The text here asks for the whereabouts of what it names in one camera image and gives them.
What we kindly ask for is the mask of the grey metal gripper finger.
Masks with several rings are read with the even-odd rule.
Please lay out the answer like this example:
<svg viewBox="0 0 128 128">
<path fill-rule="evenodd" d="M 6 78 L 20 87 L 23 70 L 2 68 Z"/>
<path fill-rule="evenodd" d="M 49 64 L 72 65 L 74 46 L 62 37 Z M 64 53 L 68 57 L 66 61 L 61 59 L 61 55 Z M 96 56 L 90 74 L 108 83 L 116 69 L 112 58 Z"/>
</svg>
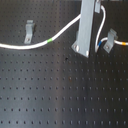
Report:
<svg viewBox="0 0 128 128">
<path fill-rule="evenodd" d="M 72 45 L 75 52 L 85 57 L 89 57 L 94 7 L 95 0 L 82 0 L 79 29 L 76 41 Z"/>
</svg>

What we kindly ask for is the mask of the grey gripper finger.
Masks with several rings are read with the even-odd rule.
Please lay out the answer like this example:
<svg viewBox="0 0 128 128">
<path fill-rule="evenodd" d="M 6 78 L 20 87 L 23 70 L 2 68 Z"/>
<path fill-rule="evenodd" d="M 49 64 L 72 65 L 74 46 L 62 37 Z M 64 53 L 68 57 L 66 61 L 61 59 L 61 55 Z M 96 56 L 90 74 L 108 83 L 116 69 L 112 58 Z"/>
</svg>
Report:
<svg viewBox="0 0 128 128">
<path fill-rule="evenodd" d="M 95 12 L 100 13 L 100 9 L 101 9 L 101 0 L 96 0 L 96 2 L 95 2 Z"/>
</svg>

